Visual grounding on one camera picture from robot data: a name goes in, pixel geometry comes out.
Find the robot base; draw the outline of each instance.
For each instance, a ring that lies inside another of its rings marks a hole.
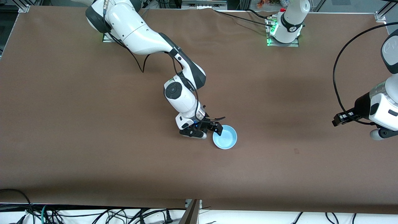
[[[277,23],[277,18],[276,15],[268,16],[267,19],[265,19],[266,24],[271,24],[275,26],[275,23]],[[281,43],[275,39],[270,33],[273,31],[274,27],[265,27],[265,32],[267,34],[267,46],[277,46],[277,47],[298,47],[299,46],[299,39],[296,38],[293,42],[291,43]]]

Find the white robotic arm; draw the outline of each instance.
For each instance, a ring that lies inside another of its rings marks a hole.
[[[285,12],[274,15],[277,18],[275,28],[270,32],[281,43],[291,43],[300,35],[303,21],[310,11],[308,0],[291,0]]]
[[[392,76],[359,97],[354,108],[347,111],[356,120],[365,118],[374,122],[377,129],[370,132],[374,140],[398,135],[398,30],[384,41],[381,57]],[[333,125],[350,121],[352,119],[345,113],[339,113],[334,117]]]
[[[132,53],[162,52],[176,59],[183,69],[164,84],[164,95],[179,112],[176,123],[180,133],[201,139],[206,138],[207,130],[221,135],[222,126],[207,118],[204,106],[192,93],[205,84],[205,72],[170,38],[153,31],[139,16],[137,8],[140,1],[136,0],[97,0],[86,10],[86,17],[94,29],[120,40]]]

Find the table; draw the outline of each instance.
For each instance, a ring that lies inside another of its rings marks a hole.
[[[32,6],[0,61],[1,188],[36,203],[171,208],[201,198],[212,209],[397,211],[397,139],[331,123],[341,112],[334,60],[376,25],[373,15],[309,14],[298,48],[268,47],[261,25],[211,9],[149,10],[144,19],[205,70],[200,101],[226,116],[237,144],[220,150],[211,138],[179,135],[162,95],[174,75],[167,55],[151,55],[142,74],[127,51],[101,42],[84,8]],[[386,37],[375,30],[342,55],[347,108],[390,76]]]

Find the white floor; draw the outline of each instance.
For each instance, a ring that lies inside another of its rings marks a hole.
[[[82,215],[97,214],[104,210],[68,210],[61,211],[63,215]],[[125,210],[127,216],[135,215],[138,209]],[[173,220],[182,217],[183,210],[172,210],[170,216]],[[25,213],[24,212],[0,212],[0,224],[16,223]],[[215,221],[215,224],[292,224],[299,212],[259,212],[259,211],[228,211],[228,210],[201,210],[198,224],[208,224]],[[352,224],[353,214],[336,213],[340,224]],[[97,216],[86,217],[64,217],[64,224],[91,224]],[[107,215],[100,218],[97,224],[104,224]],[[144,219],[146,224],[153,224],[164,219],[162,213],[157,213]],[[32,216],[26,216],[23,224],[31,224]],[[396,224],[398,223],[398,215],[382,215],[382,214],[357,214],[355,224]],[[109,224],[123,224],[120,219],[113,218]],[[324,213],[304,212],[297,224],[330,224]]]

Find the bowl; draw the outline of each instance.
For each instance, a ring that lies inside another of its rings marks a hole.
[[[230,149],[238,140],[238,135],[233,127],[229,125],[222,125],[222,127],[221,136],[213,132],[213,142],[220,149]]]

